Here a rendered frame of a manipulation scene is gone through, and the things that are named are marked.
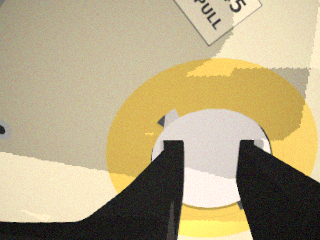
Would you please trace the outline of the white cylinder with two slots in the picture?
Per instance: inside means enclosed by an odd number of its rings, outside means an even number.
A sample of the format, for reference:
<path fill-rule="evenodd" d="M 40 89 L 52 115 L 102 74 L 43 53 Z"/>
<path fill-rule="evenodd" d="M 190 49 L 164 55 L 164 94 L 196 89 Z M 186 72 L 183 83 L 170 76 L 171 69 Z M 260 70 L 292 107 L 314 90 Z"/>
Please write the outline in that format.
<path fill-rule="evenodd" d="M 164 128 L 152 148 L 151 161 L 172 140 L 183 140 L 183 203 L 220 207 L 239 201 L 236 185 L 239 141 L 247 140 L 271 153 L 263 129 L 251 117 L 225 108 L 207 108 L 177 115 L 165 113 Z"/>

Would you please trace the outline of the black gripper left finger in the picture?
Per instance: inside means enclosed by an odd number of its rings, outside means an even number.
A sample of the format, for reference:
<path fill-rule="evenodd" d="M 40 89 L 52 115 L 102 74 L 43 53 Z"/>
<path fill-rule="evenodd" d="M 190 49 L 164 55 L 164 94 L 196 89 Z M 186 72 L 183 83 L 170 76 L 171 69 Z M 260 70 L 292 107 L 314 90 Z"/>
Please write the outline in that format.
<path fill-rule="evenodd" d="M 177 240 L 183 196 L 183 140 L 172 140 L 139 177 L 85 219 L 0 221 L 0 240 Z"/>

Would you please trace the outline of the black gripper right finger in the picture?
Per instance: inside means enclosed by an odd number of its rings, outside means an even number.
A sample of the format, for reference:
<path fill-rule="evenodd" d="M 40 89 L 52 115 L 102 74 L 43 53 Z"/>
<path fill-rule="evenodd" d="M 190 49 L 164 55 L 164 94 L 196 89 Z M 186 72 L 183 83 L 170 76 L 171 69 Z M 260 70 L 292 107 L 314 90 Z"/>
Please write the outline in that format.
<path fill-rule="evenodd" d="M 236 185 L 252 240 L 320 240 L 320 183 L 247 140 Z"/>

